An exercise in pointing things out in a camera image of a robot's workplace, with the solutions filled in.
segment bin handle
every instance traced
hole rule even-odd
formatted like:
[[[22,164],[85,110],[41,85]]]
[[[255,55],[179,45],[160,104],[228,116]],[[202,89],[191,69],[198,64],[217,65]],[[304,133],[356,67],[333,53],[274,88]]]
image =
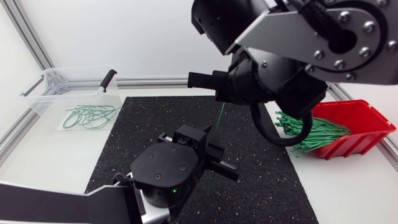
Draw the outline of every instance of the bin handle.
[[[109,83],[111,82],[113,76],[114,76],[115,74],[117,74],[117,73],[118,73],[117,71],[111,69],[111,70],[108,72],[108,74],[106,74],[104,80],[102,80],[100,86],[104,88],[104,93],[106,93],[106,88],[108,87]]]

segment speckled black mat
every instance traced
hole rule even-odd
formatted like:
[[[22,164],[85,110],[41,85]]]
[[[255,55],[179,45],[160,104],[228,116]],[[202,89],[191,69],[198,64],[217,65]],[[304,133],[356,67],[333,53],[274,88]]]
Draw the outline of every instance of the speckled black mat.
[[[87,192],[130,172],[162,132],[172,135],[183,124],[214,127],[221,105],[214,96],[126,98]],[[274,127],[269,116],[264,120]],[[223,160],[241,167],[238,182],[206,171],[174,223],[318,223],[286,150],[257,132],[248,107],[227,104],[220,132]]]

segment red storage bin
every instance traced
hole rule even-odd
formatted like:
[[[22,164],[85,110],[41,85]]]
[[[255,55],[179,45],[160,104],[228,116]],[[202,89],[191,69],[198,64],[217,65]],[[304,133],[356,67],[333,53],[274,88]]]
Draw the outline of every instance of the red storage bin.
[[[364,100],[319,103],[312,112],[314,117],[342,124],[353,133],[315,151],[326,160],[335,156],[348,157],[353,153],[364,155],[396,130],[394,125]]]

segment transparent plastic container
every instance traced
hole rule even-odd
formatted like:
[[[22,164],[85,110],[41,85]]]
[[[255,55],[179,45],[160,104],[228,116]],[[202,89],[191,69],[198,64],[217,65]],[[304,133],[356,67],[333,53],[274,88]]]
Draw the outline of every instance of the transparent plastic container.
[[[21,97],[56,130],[111,129],[121,109],[110,66],[44,70]]]

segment green zip tie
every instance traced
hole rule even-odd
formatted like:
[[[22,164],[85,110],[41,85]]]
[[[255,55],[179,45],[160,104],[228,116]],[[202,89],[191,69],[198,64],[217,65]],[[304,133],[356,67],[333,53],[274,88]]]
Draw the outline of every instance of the green zip tie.
[[[217,121],[217,125],[216,125],[216,130],[215,130],[216,132],[218,131],[218,128],[220,127],[220,122],[221,122],[221,117],[223,116],[224,107],[225,107],[225,103],[223,103],[223,106],[221,107],[220,115],[218,116],[218,121]]]
[[[101,129],[105,127],[111,119],[117,115],[119,108],[106,105],[77,105],[66,111],[71,111],[69,117],[63,122],[63,128],[68,129],[76,125],[83,126],[86,129]],[[100,124],[93,124],[94,121],[104,120]]]
[[[277,127],[282,127],[284,133],[287,135],[295,136],[301,133],[303,123],[289,115],[277,111],[276,114],[281,115],[278,117]],[[335,142],[337,139],[351,134],[351,130],[334,121],[323,118],[313,118],[313,125],[310,134],[300,143],[294,145],[291,152],[301,151],[296,157],[301,157],[306,153],[312,152],[321,147],[325,147]]]

